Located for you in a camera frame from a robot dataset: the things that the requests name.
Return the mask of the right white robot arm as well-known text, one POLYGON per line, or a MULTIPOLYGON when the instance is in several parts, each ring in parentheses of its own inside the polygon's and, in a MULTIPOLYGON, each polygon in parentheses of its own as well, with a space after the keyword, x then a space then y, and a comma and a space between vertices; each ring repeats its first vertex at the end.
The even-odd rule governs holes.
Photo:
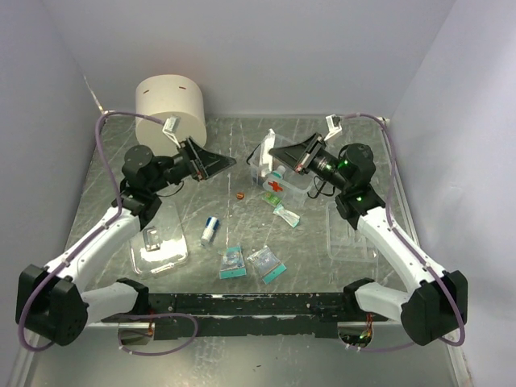
POLYGON ((372 187, 376 165, 368 145, 345 145, 333 156, 322 136, 314 134, 268 153, 298 174, 313 173, 331 184, 340 217, 374 245, 406 287, 398 291, 368 278, 346 286, 342 310, 347 318, 357 321, 367 313, 378 314, 400 323, 420 346, 445 340, 453 331, 459 332, 454 344, 464 343, 468 281, 461 271, 449 272, 431 259, 394 221, 388 204, 372 187))

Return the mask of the white blue gauze packet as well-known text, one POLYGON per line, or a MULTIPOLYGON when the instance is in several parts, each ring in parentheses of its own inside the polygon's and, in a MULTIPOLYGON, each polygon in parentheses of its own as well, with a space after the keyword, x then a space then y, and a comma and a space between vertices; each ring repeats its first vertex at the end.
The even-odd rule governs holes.
POLYGON ((260 177, 266 177, 273 170, 273 157, 269 151, 274 148, 276 133, 272 128, 260 143, 258 172, 260 177))

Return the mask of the teal-edged clear bag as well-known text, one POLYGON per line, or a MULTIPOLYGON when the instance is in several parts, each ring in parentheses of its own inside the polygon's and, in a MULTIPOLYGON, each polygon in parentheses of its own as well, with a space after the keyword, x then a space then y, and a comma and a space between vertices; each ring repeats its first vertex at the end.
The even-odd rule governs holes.
POLYGON ((266 285, 286 271, 286 266, 276 257, 268 245, 264 245, 260 250, 253 252, 247 257, 247 261, 252 264, 266 285))
POLYGON ((240 246, 228 248, 221 258, 219 278, 221 280, 245 277, 247 269, 245 266, 242 249, 240 246))

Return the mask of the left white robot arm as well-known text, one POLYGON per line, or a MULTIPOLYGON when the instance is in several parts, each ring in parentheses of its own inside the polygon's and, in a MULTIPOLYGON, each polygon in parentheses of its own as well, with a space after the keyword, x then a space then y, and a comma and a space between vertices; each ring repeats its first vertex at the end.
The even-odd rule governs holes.
POLYGON ((180 142, 174 156, 156 156, 145 145, 127 150, 123 179, 114 185, 115 200, 96 226, 45 266, 30 264, 20 273, 15 321, 22 347, 39 350, 28 343, 26 331, 50 345, 66 346, 85 327, 104 318, 124 314, 133 322, 144 320, 151 310, 147 286, 123 278, 96 291, 85 287, 119 248, 152 221, 162 204, 159 191, 188 177, 206 181, 235 163, 192 138, 180 142))

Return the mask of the white green-label bottle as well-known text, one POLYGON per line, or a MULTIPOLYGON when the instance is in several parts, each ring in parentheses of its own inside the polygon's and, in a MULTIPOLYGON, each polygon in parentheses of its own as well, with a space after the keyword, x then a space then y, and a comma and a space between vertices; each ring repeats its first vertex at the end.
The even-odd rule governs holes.
POLYGON ((286 168, 283 165, 279 165, 276 169, 268 173, 265 177, 263 187, 270 189, 274 192, 282 191, 281 181, 285 174, 286 168))

